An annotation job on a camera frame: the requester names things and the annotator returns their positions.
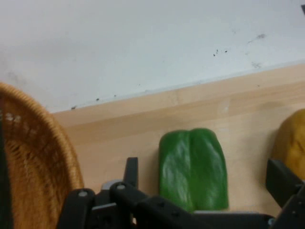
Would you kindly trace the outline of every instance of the wall stain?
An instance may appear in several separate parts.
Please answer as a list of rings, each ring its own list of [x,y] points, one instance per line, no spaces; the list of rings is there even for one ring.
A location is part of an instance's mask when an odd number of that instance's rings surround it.
[[[267,36],[267,35],[264,34],[264,33],[259,34],[259,35],[257,35],[254,39],[248,41],[248,44],[249,44],[249,43],[252,43],[252,42],[254,42],[254,41],[263,40],[263,39],[266,38],[266,36]]]
[[[252,67],[254,67],[255,69],[259,69],[262,67],[262,63],[258,63],[258,62],[252,62],[251,63]]]

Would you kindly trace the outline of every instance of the wooden countertop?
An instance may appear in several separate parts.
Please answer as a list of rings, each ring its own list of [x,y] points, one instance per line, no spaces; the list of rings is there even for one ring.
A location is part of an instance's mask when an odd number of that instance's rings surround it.
[[[280,123],[305,107],[305,64],[54,114],[75,146],[86,187],[121,179],[139,158],[139,188],[158,192],[158,143],[176,129],[206,127],[227,163],[230,210],[276,215],[264,187]]]

